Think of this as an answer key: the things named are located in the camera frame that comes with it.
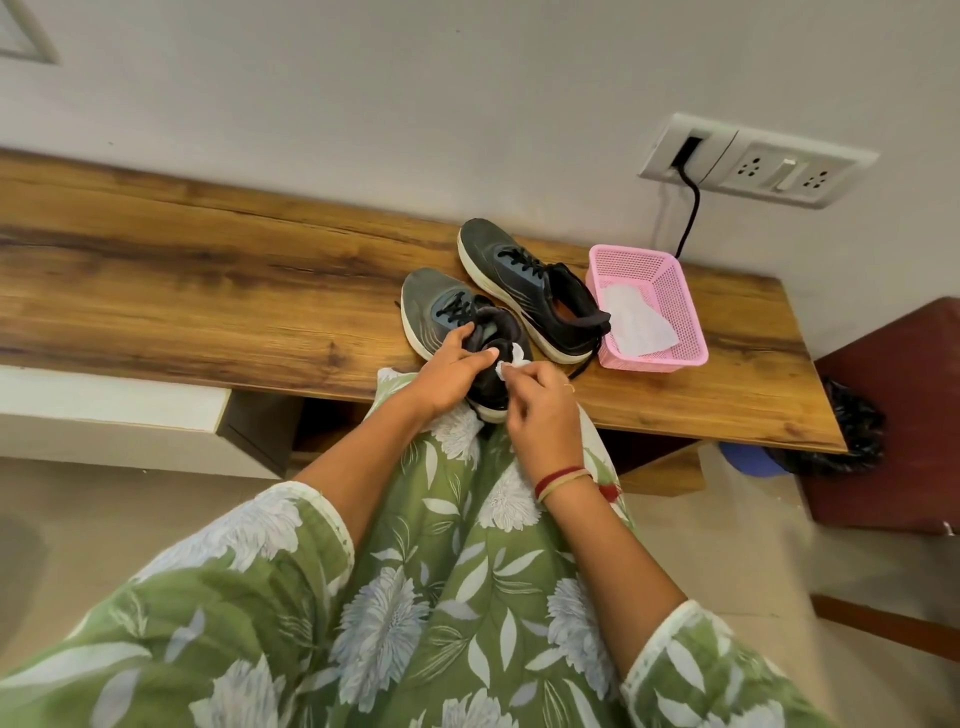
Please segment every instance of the floor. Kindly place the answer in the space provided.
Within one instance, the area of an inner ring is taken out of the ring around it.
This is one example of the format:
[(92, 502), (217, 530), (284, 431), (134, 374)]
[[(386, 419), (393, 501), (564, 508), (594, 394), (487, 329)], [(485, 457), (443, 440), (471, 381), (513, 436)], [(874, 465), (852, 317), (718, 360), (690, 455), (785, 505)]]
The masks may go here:
[[(680, 586), (842, 725), (956, 725), (960, 666), (820, 622), (806, 595), (881, 593), (878, 585), (894, 583), (886, 593), (903, 600), (928, 586), (918, 585), (916, 574), (931, 581), (931, 572), (936, 591), (947, 581), (944, 559), (956, 565), (960, 546), (944, 551), (946, 539), (819, 529), (791, 477), (745, 477), (713, 447), (702, 449), (701, 459), (708, 481), (702, 493), (630, 496), (628, 503), (643, 543)], [(263, 486), (0, 458), (0, 673), (69, 632), (92, 602), (157, 551)], [(960, 605), (955, 595), (934, 597), (948, 609)]]

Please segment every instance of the mesh basket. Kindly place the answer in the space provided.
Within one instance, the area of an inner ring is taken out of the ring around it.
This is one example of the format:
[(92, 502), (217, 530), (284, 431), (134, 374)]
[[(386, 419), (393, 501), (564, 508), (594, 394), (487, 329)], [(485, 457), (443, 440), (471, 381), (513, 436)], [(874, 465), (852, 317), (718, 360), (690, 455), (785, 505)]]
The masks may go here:
[(594, 245), (590, 248), (587, 287), (601, 309), (606, 310), (604, 289), (615, 283), (636, 288), (643, 300), (670, 322), (680, 341), (662, 352), (627, 356), (620, 353), (609, 333), (597, 354), (601, 365), (636, 372), (674, 372), (707, 362), (707, 342), (686, 288), (684, 271), (673, 255), (643, 248)]

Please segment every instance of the dress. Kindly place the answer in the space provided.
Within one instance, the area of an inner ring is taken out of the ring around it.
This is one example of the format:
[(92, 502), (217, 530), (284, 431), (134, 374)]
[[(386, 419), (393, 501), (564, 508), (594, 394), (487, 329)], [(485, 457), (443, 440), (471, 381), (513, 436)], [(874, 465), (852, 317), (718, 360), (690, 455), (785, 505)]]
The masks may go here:
[[(413, 376), (381, 370), (374, 407)], [(615, 482), (581, 420), (587, 467)], [(326, 499), (296, 482), (172, 546), (0, 681), (0, 725), (830, 725), (693, 601), (618, 684), (505, 429), (465, 404), (392, 479), (356, 555)]]

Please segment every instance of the white wipe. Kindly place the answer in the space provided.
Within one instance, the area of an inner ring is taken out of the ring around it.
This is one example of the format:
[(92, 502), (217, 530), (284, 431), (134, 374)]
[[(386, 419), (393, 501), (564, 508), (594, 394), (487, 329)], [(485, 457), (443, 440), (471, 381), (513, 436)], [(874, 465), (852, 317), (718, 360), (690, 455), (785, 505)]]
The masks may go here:
[[(529, 359), (523, 358), (523, 347), (521, 347), (516, 341), (514, 342), (514, 360), (510, 362), (515, 367), (525, 367), (527, 364), (530, 364)], [(496, 362), (496, 375), (503, 379), (503, 362)]]
[(632, 285), (617, 283), (603, 289), (604, 310), (610, 314), (611, 334), (624, 356), (643, 356), (676, 346), (677, 332), (643, 300)]

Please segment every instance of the shoe sole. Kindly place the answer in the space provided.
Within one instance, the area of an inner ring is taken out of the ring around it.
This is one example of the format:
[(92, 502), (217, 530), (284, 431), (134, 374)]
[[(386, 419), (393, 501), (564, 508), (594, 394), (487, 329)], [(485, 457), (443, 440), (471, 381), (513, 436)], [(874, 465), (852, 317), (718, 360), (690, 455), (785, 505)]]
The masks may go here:
[(474, 283), (480, 286), (480, 288), (485, 292), (489, 293), (495, 298), (498, 298), (500, 301), (514, 310), (514, 313), (519, 316), (520, 321), (523, 322), (523, 326), (527, 329), (527, 333), (530, 334), (530, 338), (534, 340), (534, 343), (540, 347), (540, 350), (546, 354), (548, 359), (555, 361), (558, 364), (580, 364), (589, 358), (590, 352), (585, 354), (563, 353), (553, 344), (543, 338), (543, 334), (537, 331), (537, 328), (534, 327), (534, 325), (530, 322), (530, 320), (527, 318), (527, 315), (523, 312), (523, 308), (514, 300), (513, 296), (503, 290), (492, 280), (487, 278), (480, 271), (480, 269), (477, 268), (474, 262), (470, 260), (470, 256), (467, 255), (467, 249), (464, 248), (464, 241), (463, 238), (460, 237), (459, 231), (457, 231), (457, 255), (460, 256), (460, 262), (463, 263), (464, 268), (467, 269), (467, 275), (473, 279)]
[[(410, 326), (410, 321), (407, 319), (407, 309), (403, 306), (403, 294), (400, 293), (400, 321), (403, 322), (403, 333), (407, 337), (407, 343), (413, 347), (413, 350), (417, 355), (430, 361), (433, 358), (433, 354), (426, 350), (426, 347), (420, 343), (420, 339), (417, 338), (414, 334), (414, 329)], [(467, 399), (467, 403), (473, 407), (473, 410), (477, 413), (477, 416), (483, 420), (485, 423), (493, 423), (494, 425), (501, 425), (507, 421), (507, 412), (502, 409), (490, 409), (485, 407), (482, 404), (477, 404), (475, 401)]]

